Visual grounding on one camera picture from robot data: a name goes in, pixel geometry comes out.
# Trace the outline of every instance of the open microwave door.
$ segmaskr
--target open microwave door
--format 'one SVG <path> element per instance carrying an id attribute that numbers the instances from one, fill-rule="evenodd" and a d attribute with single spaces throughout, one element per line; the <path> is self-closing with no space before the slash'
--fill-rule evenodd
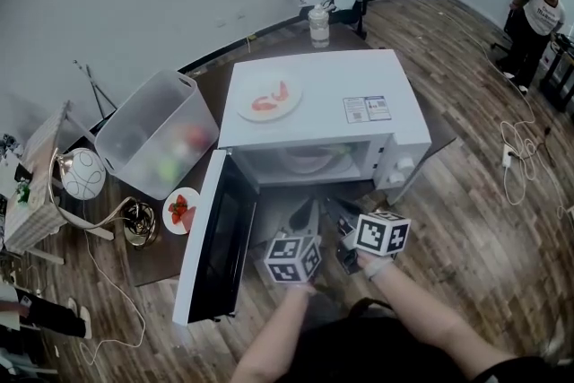
<path id="1" fill-rule="evenodd" d="M 185 326 L 235 311 L 257 197 L 231 155 L 213 151 L 187 239 L 173 322 Z"/>

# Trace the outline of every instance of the sneaker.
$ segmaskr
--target sneaker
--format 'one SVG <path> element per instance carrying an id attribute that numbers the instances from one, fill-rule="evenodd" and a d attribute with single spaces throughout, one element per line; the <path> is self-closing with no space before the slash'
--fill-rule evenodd
<path id="1" fill-rule="evenodd" d="M 80 318 L 83 319 L 83 322 L 86 325 L 86 335 L 83 338 L 88 340 L 91 339 L 91 318 L 90 318 L 90 311 L 86 307 L 80 308 Z"/>
<path id="2" fill-rule="evenodd" d="M 74 316 L 78 316 L 78 304 L 72 297 L 68 299 L 68 308 L 74 312 Z"/>

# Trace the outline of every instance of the microwave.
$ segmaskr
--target microwave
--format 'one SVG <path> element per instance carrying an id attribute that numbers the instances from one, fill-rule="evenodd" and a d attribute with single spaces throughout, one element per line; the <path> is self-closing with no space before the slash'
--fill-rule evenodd
<path id="1" fill-rule="evenodd" d="M 260 114 L 261 107 L 279 113 Z M 218 148 L 187 240 L 173 321 L 234 316 L 254 221 L 269 212 L 269 200 L 258 206 L 262 196 L 284 187 L 302 193 L 303 186 L 363 180 L 377 189 L 401 187 L 430 146 L 392 50 L 235 64 Z"/>

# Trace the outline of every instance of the clear plastic bin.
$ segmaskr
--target clear plastic bin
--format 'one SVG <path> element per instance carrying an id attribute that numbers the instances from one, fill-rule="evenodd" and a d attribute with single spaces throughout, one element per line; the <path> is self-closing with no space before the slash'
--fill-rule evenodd
<path id="1" fill-rule="evenodd" d="M 108 172 L 162 200 L 219 136 L 197 83 L 160 71 L 108 120 L 96 151 Z"/>

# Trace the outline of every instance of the white t-shirt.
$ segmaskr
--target white t-shirt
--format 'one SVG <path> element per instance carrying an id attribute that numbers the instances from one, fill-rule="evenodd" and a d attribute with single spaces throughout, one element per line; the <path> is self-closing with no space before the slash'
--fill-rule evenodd
<path id="1" fill-rule="evenodd" d="M 538 35 L 548 35 L 556 24 L 566 21 L 566 12 L 560 0 L 556 7 L 548 5 L 545 0 L 528 0 L 524 13 L 528 24 Z"/>

